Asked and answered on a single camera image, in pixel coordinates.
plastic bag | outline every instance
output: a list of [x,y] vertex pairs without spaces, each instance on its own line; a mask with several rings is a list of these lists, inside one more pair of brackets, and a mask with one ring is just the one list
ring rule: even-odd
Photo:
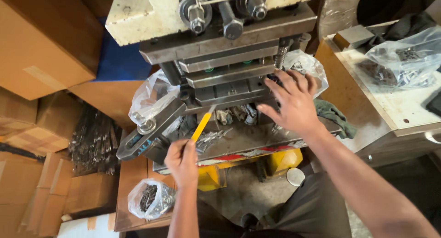
[[136,90],[129,111],[130,119],[142,125],[177,98],[179,91],[180,86],[172,86],[162,69],[159,69]]
[[399,89],[433,85],[433,72],[441,66],[441,27],[428,28],[399,41],[386,41],[370,49],[360,67],[375,79]]
[[[153,195],[154,200],[147,208],[144,206],[144,209],[146,209],[144,212],[141,209],[143,206],[141,206],[140,203],[142,201],[142,196],[144,195],[144,190],[146,190],[146,187],[148,186],[156,186],[157,189],[156,193]],[[129,211],[139,218],[145,218],[147,220],[156,219],[166,213],[175,204],[175,194],[176,191],[163,182],[149,178],[143,179],[129,193]]]
[[286,69],[296,70],[302,75],[309,73],[316,79],[317,91],[313,96],[314,99],[329,87],[325,70],[320,61],[300,49],[286,53],[283,66]]

black trousers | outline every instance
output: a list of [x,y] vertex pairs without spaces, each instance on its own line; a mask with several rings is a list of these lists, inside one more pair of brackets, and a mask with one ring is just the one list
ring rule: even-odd
[[[326,173],[306,177],[284,204],[271,209],[259,221],[260,230],[249,231],[233,224],[203,201],[198,201],[198,221],[201,238],[352,237],[345,201]],[[159,238],[166,237],[167,231],[168,227],[163,227],[137,232],[140,238]]]

hex bolt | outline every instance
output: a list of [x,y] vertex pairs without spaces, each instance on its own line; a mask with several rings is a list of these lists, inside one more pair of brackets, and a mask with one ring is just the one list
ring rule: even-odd
[[246,3],[246,10],[255,20],[262,20],[265,18],[268,11],[263,0],[248,0]]
[[243,22],[236,18],[228,1],[219,3],[219,11],[223,20],[223,36],[229,40],[235,40],[242,35]]
[[197,5],[188,8],[188,19],[190,20],[190,29],[199,34],[205,29],[204,9]]

concrete floor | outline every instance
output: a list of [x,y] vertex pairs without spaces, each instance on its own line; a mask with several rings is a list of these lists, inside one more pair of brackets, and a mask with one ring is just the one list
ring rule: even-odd
[[[254,164],[228,168],[226,174],[226,188],[209,192],[199,191],[198,196],[237,225],[240,225],[240,219],[245,213],[252,213],[261,218],[274,205],[284,203],[297,189],[288,183],[286,177],[260,183]],[[349,208],[348,216],[353,238],[372,237]]]

person's left hand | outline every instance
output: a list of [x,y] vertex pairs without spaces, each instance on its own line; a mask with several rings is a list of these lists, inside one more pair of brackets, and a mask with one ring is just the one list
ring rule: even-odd
[[180,139],[168,148],[165,164],[170,169],[178,190],[196,189],[198,187],[198,154],[192,139]]

